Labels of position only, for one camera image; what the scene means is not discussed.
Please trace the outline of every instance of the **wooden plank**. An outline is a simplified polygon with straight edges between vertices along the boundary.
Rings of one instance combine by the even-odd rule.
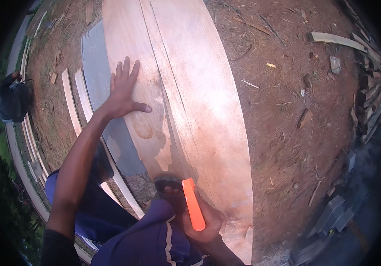
[[[81,134],[82,128],[80,124],[80,120],[78,119],[77,110],[75,108],[74,98],[72,97],[72,91],[71,91],[71,83],[69,80],[69,72],[68,69],[65,69],[64,72],[62,72],[62,83],[63,83],[63,89],[65,92],[65,98],[66,98],[66,104],[68,106],[69,116],[71,117],[72,125],[74,126],[74,131],[77,137]],[[108,196],[110,196],[117,204],[121,205],[118,199],[115,197],[113,192],[111,191],[110,187],[106,182],[104,184],[101,184],[101,188],[103,191],[105,191]]]
[[[354,32],[350,34],[351,39],[357,41],[361,45],[365,46],[368,53],[375,59],[375,61],[379,62],[381,64],[381,56],[367,43],[365,42],[362,38],[357,36]]]
[[[64,72],[62,72],[62,83],[63,91],[65,92],[66,105],[68,106],[69,116],[71,117],[72,121],[72,126],[74,127],[75,134],[78,136],[81,133],[81,124],[75,109],[74,98],[72,97],[68,69],[65,69]]]
[[[372,71],[372,72],[371,72],[371,76],[372,76],[372,77],[378,77],[378,78],[381,78],[381,72]]]
[[[322,33],[322,32],[310,32],[309,33],[309,39],[311,42],[316,42],[316,43],[337,43],[340,45],[345,45],[348,47],[352,47],[354,49],[360,50],[362,52],[367,52],[365,47],[361,45],[360,43],[338,36],[338,35],[333,35],[329,33]]]
[[[239,18],[235,18],[235,17],[233,17],[233,19],[234,19],[234,20],[237,20],[237,21],[240,21],[240,22],[242,22],[243,24],[247,24],[247,25],[249,25],[249,26],[251,26],[251,27],[254,27],[254,28],[258,29],[259,31],[264,32],[265,34],[271,35],[270,32],[268,32],[267,30],[265,30],[265,29],[263,29],[263,28],[261,28],[261,27],[259,27],[259,26],[256,26],[256,25],[251,24],[251,23],[246,22],[246,21],[243,21],[242,19],[239,19]]]
[[[25,31],[25,36],[32,36],[36,31],[40,20],[43,17],[43,14],[48,10],[52,0],[44,0],[41,6],[38,8],[37,12],[34,14],[34,17],[31,19],[31,22]]]
[[[90,0],[85,7],[85,20],[87,25],[90,24],[93,18],[93,0]]]
[[[377,111],[380,103],[381,103],[381,92],[379,93],[378,98],[376,98],[371,105],[374,112]]]
[[[376,129],[376,124],[380,124],[380,120],[381,120],[380,116],[381,116],[381,103],[379,104],[378,110],[372,115],[372,117],[369,119],[368,123],[362,128],[363,134],[369,136],[371,131],[374,131],[374,128]]]
[[[381,113],[380,113],[379,117],[375,120],[375,124],[373,125],[372,129],[369,130],[366,135],[362,136],[363,144],[367,144],[369,142],[369,140],[371,139],[371,137],[375,133],[376,129],[378,128],[378,126],[380,124],[380,120],[381,120]]]
[[[359,103],[359,105],[362,105],[363,103],[365,103],[365,102],[369,101],[370,99],[372,99],[374,97],[374,95],[377,93],[377,91],[379,90],[380,87],[381,87],[381,81],[377,82],[371,88],[362,89],[358,93],[358,103]]]
[[[153,111],[124,119],[150,177],[165,162],[172,165],[173,170],[166,169],[172,174],[184,177],[189,170],[203,197],[226,215],[228,224],[220,232],[226,245],[250,264],[252,237],[245,236],[252,232],[253,210],[246,131],[230,66],[207,8],[202,1],[142,0],[140,6],[105,0],[102,14],[111,71],[125,56],[141,62],[132,98],[149,103]],[[153,133],[143,135],[148,129]],[[161,155],[150,157],[152,148],[144,143]],[[184,156],[173,157],[179,151]],[[236,231],[226,231],[230,226]]]
[[[78,69],[78,71],[74,75],[75,77],[75,82],[77,85],[77,90],[78,90],[78,96],[80,98],[81,106],[84,111],[84,116],[87,120],[87,122],[90,121],[92,115],[93,115],[93,109],[90,104],[90,99],[88,97],[87,93],[87,86],[84,81],[84,75],[82,72],[82,69]],[[100,143],[102,144],[105,152],[107,152],[107,157],[109,164],[111,165],[111,168],[113,170],[113,179],[117,183],[119,190],[121,191],[122,195],[124,198],[127,200],[128,204],[130,204],[131,208],[134,210],[134,212],[137,214],[139,218],[142,218],[145,213],[137,203],[136,199],[134,196],[131,194],[127,184],[125,183],[124,179],[122,178],[121,174],[118,172],[118,169],[116,168],[115,163],[113,162],[113,159],[108,151],[108,148],[106,147],[106,144],[103,140],[103,138],[100,138]],[[108,186],[106,182],[101,184],[102,189],[108,194],[114,201],[116,201],[121,207],[121,203],[118,201],[117,197],[113,194],[112,190]]]
[[[77,72],[75,72],[74,77],[75,83],[77,85],[78,96],[81,102],[81,107],[83,108],[84,116],[88,122],[93,116],[93,109],[90,104],[90,99],[87,93],[87,86],[85,84],[84,75],[81,68],[78,69]]]

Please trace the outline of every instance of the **fingers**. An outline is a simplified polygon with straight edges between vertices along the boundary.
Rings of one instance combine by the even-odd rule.
[[[113,90],[115,89],[115,74],[112,73],[111,75],[111,93],[113,92]]]
[[[133,70],[131,71],[130,77],[127,80],[128,85],[130,88],[134,86],[134,84],[137,81],[137,76],[139,75],[139,70],[140,70],[140,62],[139,60],[136,60],[133,66]]]
[[[189,210],[187,208],[182,214],[182,223],[183,228],[186,230],[185,232],[189,233],[190,231],[194,231],[192,227],[192,222],[190,221]]]
[[[116,66],[116,71],[115,71],[115,84],[120,84],[121,82],[121,71],[122,71],[122,62],[118,62]]]
[[[131,105],[131,111],[141,111],[145,113],[150,113],[152,108],[144,103],[133,102]]]
[[[127,81],[129,74],[130,74],[130,58],[126,56],[124,59],[124,66],[121,72],[121,82]]]

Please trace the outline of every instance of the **green grass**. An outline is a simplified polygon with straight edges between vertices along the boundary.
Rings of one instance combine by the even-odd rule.
[[[10,154],[7,143],[5,124],[0,120],[0,157],[7,163],[9,170],[9,178],[15,180],[17,178],[16,170],[13,165],[12,156]]]

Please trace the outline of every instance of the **wood chip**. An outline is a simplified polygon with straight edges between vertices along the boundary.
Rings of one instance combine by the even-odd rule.
[[[313,77],[310,74],[306,74],[304,76],[304,82],[308,88],[312,88],[313,86]]]
[[[307,122],[310,121],[310,119],[313,117],[313,113],[310,111],[310,109],[305,109],[304,114],[300,121],[298,122],[298,128],[302,128]]]
[[[50,82],[52,82],[52,84],[55,84],[56,78],[57,78],[57,73],[56,72],[50,72]]]
[[[310,55],[311,60],[316,60],[319,57],[317,54],[315,54],[313,52],[310,52],[309,55]]]
[[[335,186],[331,187],[329,190],[328,190],[328,193],[326,193],[328,195],[328,197],[330,197],[332,194],[334,194],[335,192]]]
[[[305,13],[305,11],[303,9],[301,9],[301,16],[303,17],[304,21],[307,20],[306,13]]]
[[[93,0],[90,0],[85,7],[85,20],[87,25],[90,24],[93,18]]]
[[[328,72],[328,77],[330,77],[332,80],[335,80],[334,76],[332,75],[331,72]]]
[[[259,31],[264,32],[265,34],[271,35],[270,32],[268,32],[267,30],[265,30],[265,29],[263,29],[263,28],[261,28],[261,27],[259,27],[259,26],[256,26],[256,25],[254,25],[254,24],[245,22],[245,21],[243,21],[243,20],[240,19],[240,18],[235,18],[235,17],[234,17],[233,19],[236,20],[236,21],[240,21],[240,22],[242,22],[243,24],[247,24],[248,26],[254,27],[254,28],[258,29]]]
[[[316,192],[317,192],[317,190],[319,189],[319,186],[320,186],[320,185],[321,185],[321,181],[319,180],[319,181],[317,182],[316,189],[313,191],[313,194],[311,195],[310,202],[309,202],[309,207],[310,207],[311,204],[313,203],[313,200],[315,199]]]

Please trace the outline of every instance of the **wood scrap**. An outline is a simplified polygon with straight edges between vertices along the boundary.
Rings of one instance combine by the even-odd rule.
[[[357,49],[362,52],[367,52],[367,49],[361,45],[360,43],[344,38],[342,36],[333,35],[329,33],[323,33],[323,32],[310,32],[309,33],[309,40],[311,42],[315,43],[337,43],[340,45],[345,45],[348,47],[352,47],[354,49]]]
[[[358,118],[356,116],[356,111],[354,110],[354,108],[350,109],[350,117],[353,120],[354,125],[358,125],[359,124],[359,120],[358,120]]]
[[[306,13],[305,13],[305,11],[303,9],[301,9],[301,16],[303,17],[304,21],[307,20]]]
[[[368,143],[372,135],[375,133],[375,130],[380,124],[381,120],[381,103],[378,107],[378,110],[372,115],[368,123],[362,127],[363,136],[362,141],[364,144]]]
[[[313,61],[316,60],[319,57],[317,54],[315,54],[313,52],[310,52],[309,55],[310,55],[310,59],[313,60]]]
[[[335,80],[334,76],[332,75],[331,72],[328,72],[328,77],[330,77],[332,80]]]
[[[316,185],[316,188],[315,190],[313,191],[313,194],[311,195],[311,198],[310,198],[310,201],[309,201],[309,207],[311,206],[311,204],[313,203],[313,200],[315,199],[315,195],[316,195],[316,192],[317,190],[319,189],[319,186],[321,185],[321,181],[319,180],[317,182],[317,185]]]
[[[368,51],[368,54],[374,58],[374,61],[377,61],[379,64],[381,64],[381,56],[367,42],[365,42],[362,38],[357,36],[354,32],[350,34],[350,37],[351,39],[365,46]]]
[[[381,103],[381,92],[378,95],[378,98],[374,100],[374,102],[371,104],[372,110],[375,112],[378,109],[379,104]]]
[[[330,197],[332,194],[334,194],[334,192],[335,192],[335,186],[331,187],[326,194],[328,195],[328,197]]]
[[[372,76],[372,77],[381,78],[381,72],[372,71],[372,72],[371,72],[371,76]]]
[[[372,129],[370,129],[366,135],[362,136],[363,144],[366,145],[369,142],[369,140],[371,139],[371,137],[373,136],[373,134],[375,133],[376,129],[378,128],[378,126],[380,124],[380,122],[378,120],[376,120],[376,123],[374,124]]]
[[[313,117],[313,113],[310,111],[310,109],[306,108],[304,110],[304,114],[301,117],[300,121],[298,122],[298,128],[302,128],[307,122],[310,121],[310,119]]]
[[[251,24],[251,23],[249,23],[249,22],[243,21],[243,20],[240,19],[240,18],[235,18],[235,17],[233,17],[233,19],[234,19],[234,20],[237,20],[237,21],[239,21],[239,22],[242,22],[243,24],[247,24],[248,26],[251,26],[251,27],[253,27],[253,28],[256,28],[256,29],[258,29],[259,31],[264,32],[265,34],[271,35],[270,32],[268,32],[267,30],[265,30],[265,29],[263,29],[263,28],[261,28],[261,27],[259,27],[259,26],[257,26],[257,25],[254,25],[254,24]]]
[[[283,46],[286,46],[286,44],[283,42],[283,40],[279,37],[276,30],[273,29],[272,25],[265,19],[261,14],[258,14],[262,20],[269,26],[269,28],[272,30],[272,32],[276,35],[276,37],[279,38],[280,42],[283,44]]]
[[[304,79],[304,82],[305,82],[306,86],[308,88],[312,88],[312,86],[313,86],[313,78],[312,78],[312,76],[310,74],[306,74],[303,79]]]
[[[85,20],[87,25],[90,24],[93,18],[93,0],[90,0],[85,7]]]
[[[52,84],[55,84],[56,78],[57,78],[57,73],[56,72],[50,72],[50,82],[52,82]]]
[[[368,102],[369,99],[372,99],[374,97],[374,95],[377,93],[377,91],[379,90],[379,88],[381,87],[381,80],[379,82],[376,82],[374,84],[374,86],[372,86],[371,88],[365,88],[365,89],[362,89],[359,93],[358,93],[358,99],[359,99],[359,103],[360,105],[363,105],[364,103]]]

